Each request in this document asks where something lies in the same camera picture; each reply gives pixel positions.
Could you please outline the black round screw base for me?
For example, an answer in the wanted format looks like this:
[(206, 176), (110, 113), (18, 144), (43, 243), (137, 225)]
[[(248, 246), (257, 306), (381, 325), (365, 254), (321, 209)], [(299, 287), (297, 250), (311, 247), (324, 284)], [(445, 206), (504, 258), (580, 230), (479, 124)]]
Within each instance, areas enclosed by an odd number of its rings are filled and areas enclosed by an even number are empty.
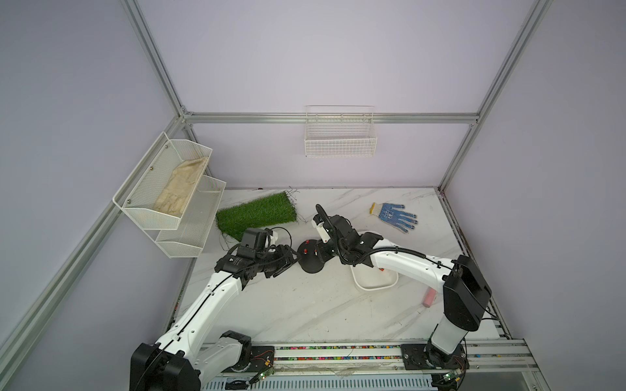
[[(323, 270), (324, 264), (316, 257), (316, 244), (320, 239), (311, 239), (311, 244), (303, 241), (298, 247), (298, 264), (304, 272), (308, 274), (316, 274)], [(303, 254), (303, 249), (307, 250), (307, 254)]]

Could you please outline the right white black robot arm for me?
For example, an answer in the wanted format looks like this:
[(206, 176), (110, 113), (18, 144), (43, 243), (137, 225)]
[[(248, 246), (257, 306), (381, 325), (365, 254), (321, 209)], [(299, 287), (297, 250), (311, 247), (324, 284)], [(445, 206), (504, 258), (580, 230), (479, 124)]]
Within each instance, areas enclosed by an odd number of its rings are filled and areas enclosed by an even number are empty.
[(303, 270), (317, 273), (336, 257), (349, 267), (390, 270), (432, 288), (443, 297), (443, 317), (424, 346), (423, 360), (437, 369), (456, 363), (463, 352), (463, 340), (479, 330), (492, 297), (472, 258), (435, 257), (403, 248), (374, 232), (359, 233), (347, 218), (331, 217), (319, 204), (312, 224), (320, 238), (315, 243), (303, 243), (298, 250)]

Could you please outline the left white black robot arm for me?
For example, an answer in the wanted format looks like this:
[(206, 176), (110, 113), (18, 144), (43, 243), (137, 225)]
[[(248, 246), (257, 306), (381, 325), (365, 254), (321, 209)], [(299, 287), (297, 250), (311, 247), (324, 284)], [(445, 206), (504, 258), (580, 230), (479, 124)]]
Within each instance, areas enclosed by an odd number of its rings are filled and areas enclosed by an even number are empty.
[(242, 241), (218, 259), (198, 298), (153, 344), (142, 343), (130, 359), (131, 390), (200, 390), (228, 368), (240, 371), (251, 361), (251, 339), (226, 331), (204, 350), (210, 331), (227, 305), (257, 275), (277, 277), (298, 262), (288, 244), (278, 244), (271, 229), (249, 228)]

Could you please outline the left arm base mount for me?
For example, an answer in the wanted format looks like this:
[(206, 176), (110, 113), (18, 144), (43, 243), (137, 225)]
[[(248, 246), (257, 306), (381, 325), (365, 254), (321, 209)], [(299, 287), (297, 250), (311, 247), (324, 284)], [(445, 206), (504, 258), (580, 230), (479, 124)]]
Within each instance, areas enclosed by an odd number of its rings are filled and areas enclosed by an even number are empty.
[(227, 331), (206, 351), (205, 368), (215, 373), (259, 371), (272, 365), (276, 355), (273, 345), (254, 345), (252, 338)]

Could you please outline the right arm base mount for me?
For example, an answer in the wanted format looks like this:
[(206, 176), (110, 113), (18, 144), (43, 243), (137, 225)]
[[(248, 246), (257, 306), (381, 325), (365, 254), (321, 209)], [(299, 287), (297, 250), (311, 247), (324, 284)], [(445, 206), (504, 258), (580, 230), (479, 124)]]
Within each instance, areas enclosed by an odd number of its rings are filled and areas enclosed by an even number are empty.
[(468, 367), (467, 353), (461, 340), (451, 354), (436, 348), (431, 341), (409, 343), (400, 346), (404, 368), (408, 371), (465, 370)]

